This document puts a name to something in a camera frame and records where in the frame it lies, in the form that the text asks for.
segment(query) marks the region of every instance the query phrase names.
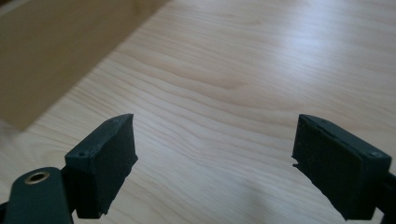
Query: clamp jaw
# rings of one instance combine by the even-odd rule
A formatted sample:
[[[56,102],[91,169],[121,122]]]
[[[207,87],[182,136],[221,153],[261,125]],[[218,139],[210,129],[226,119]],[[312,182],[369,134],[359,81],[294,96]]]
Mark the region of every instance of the clamp jaw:
[[[105,121],[65,155],[66,166],[46,167],[20,176],[8,203],[0,205],[0,223],[73,223],[100,218],[116,198],[137,161],[133,115]]]
[[[391,156],[327,121],[300,115],[292,157],[345,220],[373,218],[396,223],[396,177]]]

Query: wooden table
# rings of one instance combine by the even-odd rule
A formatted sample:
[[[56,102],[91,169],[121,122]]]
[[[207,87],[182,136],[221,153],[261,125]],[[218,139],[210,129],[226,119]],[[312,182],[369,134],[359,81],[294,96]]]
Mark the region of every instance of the wooden table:
[[[107,216],[76,223],[345,223],[291,166],[297,118],[396,158],[395,26],[391,0],[171,1],[26,132],[1,124],[0,201],[133,113],[138,163]]]

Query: black rubber pad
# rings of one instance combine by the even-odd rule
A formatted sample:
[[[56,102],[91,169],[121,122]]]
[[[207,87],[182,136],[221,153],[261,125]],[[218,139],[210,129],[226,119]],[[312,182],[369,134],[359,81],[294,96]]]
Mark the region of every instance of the black rubber pad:
[[[344,219],[371,219],[391,157],[337,125],[300,115],[292,157]]]

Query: small hole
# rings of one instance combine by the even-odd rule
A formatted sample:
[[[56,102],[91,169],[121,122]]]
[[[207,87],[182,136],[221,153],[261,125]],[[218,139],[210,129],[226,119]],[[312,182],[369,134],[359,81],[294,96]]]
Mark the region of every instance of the small hole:
[[[50,173],[48,172],[38,172],[35,174],[30,175],[25,179],[25,184],[28,185],[33,185],[40,183],[41,181],[47,179],[50,176]]]

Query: table surface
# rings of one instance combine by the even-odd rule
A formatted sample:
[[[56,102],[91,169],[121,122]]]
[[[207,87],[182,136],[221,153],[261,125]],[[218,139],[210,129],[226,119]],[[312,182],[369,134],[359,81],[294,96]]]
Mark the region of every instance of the table surface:
[[[170,1],[28,130],[1,122],[0,202],[133,113],[139,161],[107,216],[76,223],[345,223],[291,166],[297,119],[395,158],[395,26],[393,0]]]

